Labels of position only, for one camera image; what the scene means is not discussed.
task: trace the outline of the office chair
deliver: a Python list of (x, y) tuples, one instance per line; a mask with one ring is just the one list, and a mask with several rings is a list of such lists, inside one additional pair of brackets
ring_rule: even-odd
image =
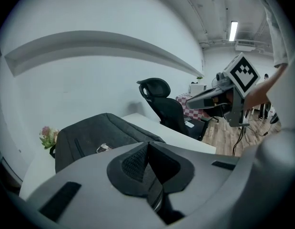
[(171, 93), (170, 86), (166, 81), (160, 78), (149, 78), (143, 81), (137, 81), (140, 85), (139, 90), (149, 106), (160, 118), (160, 124), (187, 135), (191, 138), (201, 141), (208, 128), (210, 119), (191, 120), (194, 127), (185, 125), (184, 118), (188, 116), (183, 114), (181, 104), (172, 98), (167, 98)]

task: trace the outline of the black pants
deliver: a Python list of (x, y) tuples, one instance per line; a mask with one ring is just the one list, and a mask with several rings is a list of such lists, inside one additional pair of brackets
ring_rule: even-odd
[[(260, 114), (259, 114), (259, 118), (262, 118), (263, 117), (263, 110), (264, 110), (264, 105), (265, 104), (261, 104), (261, 108), (260, 108)], [(268, 111), (266, 110), (266, 107), (265, 107), (265, 119), (268, 118)]]

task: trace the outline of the fan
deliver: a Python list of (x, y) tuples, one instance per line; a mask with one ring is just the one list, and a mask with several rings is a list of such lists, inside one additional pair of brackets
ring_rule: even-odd
[(212, 80), (212, 87), (217, 86), (217, 79), (216, 77)]

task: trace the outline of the chair headrest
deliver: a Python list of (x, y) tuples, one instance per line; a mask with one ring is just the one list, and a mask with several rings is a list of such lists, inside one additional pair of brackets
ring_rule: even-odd
[(170, 86), (165, 80), (160, 78), (148, 78), (143, 81), (137, 81), (146, 89), (147, 94), (153, 97), (168, 97), (171, 93)]

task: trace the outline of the fluorescent light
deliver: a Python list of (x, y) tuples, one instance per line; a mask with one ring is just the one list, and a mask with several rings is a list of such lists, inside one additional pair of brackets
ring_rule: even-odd
[(235, 39), (237, 25), (238, 25), (238, 22), (236, 21), (231, 22), (231, 32), (230, 32), (230, 39), (229, 39), (230, 42), (233, 42)]

